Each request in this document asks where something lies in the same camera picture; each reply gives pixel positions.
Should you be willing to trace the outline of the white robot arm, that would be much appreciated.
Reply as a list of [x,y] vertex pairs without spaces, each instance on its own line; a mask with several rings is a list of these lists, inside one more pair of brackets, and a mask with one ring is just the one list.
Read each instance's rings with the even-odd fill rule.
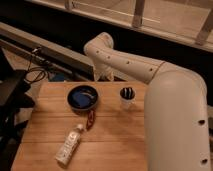
[[147,85],[144,129],[148,171],[211,171],[207,86],[198,73],[117,51],[106,32],[88,41],[84,53]]

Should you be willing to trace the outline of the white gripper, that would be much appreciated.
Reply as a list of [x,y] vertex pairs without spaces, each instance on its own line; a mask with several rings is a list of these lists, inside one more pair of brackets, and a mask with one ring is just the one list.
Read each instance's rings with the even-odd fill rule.
[[94,63],[94,80],[98,81],[101,78],[107,79],[109,81],[113,81],[114,80],[113,70],[111,67],[103,63],[95,62]]

